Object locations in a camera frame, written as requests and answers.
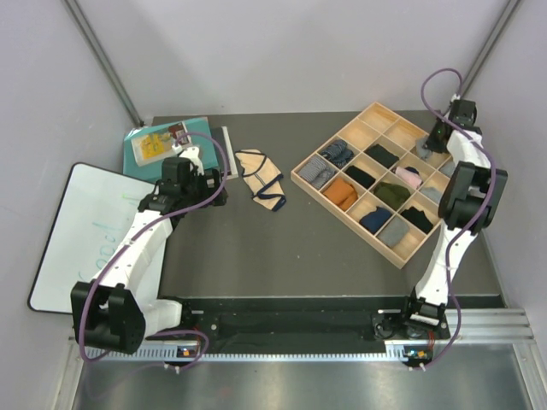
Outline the beige underwear navy trim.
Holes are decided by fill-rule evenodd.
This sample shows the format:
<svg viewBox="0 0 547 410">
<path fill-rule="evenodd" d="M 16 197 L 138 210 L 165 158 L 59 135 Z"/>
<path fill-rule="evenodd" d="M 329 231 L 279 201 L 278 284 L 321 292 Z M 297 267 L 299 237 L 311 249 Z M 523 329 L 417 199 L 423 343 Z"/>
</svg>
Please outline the beige underwear navy trim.
<svg viewBox="0 0 547 410">
<path fill-rule="evenodd" d="M 251 199 L 272 212 L 282 209 L 286 204 L 281 187 L 284 175 L 272 160 L 258 149 L 241 149 L 234 155 L 242 168 L 242 178 L 250 188 Z"/>
</svg>

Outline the grey underwear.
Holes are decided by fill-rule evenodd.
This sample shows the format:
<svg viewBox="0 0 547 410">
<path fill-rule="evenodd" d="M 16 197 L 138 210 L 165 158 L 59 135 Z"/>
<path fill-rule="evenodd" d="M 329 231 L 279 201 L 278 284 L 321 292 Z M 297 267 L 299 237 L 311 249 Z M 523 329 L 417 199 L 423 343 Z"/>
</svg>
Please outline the grey underwear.
<svg viewBox="0 0 547 410">
<path fill-rule="evenodd" d="M 428 137 L 423 137 L 415 142 L 415 151 L 422 161 L 427 161 L 432 156 L 432 151 L 427 146 Z"/>
</svg>

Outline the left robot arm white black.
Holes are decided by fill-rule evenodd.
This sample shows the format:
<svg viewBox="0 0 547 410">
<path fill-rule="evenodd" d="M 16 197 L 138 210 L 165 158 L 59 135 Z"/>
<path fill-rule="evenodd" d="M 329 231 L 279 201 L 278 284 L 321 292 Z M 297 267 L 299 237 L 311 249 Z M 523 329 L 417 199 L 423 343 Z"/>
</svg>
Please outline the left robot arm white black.
<svg viewBox="0 0 547 410">
<path fill-rule="evenodd" d="M 137 290 L 157 251 L 186 214 L 226 204 L 225 183 L 224 173 L 217 168 L 202 169 L 195 159 L 164 160 L 160 179 L 139 202 L 115 253 L 93 279 L 79 281 L 71 290 L 80 349 L 133 354 L 146 337 L 161 331 L 178 339 L 191 334 L 194 319 L 184 312 L 182 303 L 138 298 Z"/>
</svg>

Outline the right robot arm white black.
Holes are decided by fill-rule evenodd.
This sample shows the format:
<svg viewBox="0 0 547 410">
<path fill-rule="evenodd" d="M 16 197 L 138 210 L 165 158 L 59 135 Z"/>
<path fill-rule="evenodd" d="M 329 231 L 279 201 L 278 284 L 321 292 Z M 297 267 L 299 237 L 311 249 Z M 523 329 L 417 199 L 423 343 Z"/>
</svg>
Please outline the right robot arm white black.
<svg viewBox="0 0 547 410">
<path fill-rule="evenodd" d="M 432 259 L 398 318 L 407 337 L 441 328 L 452 280 L 469 246 L 491 224 L 508 180 L 486 153 L 476 117 L 476 104 L 455 95 L 426 140 L 429 150 L 452 156 L 455 170 L 438 206 L 441 225 Z"/>
</svg>

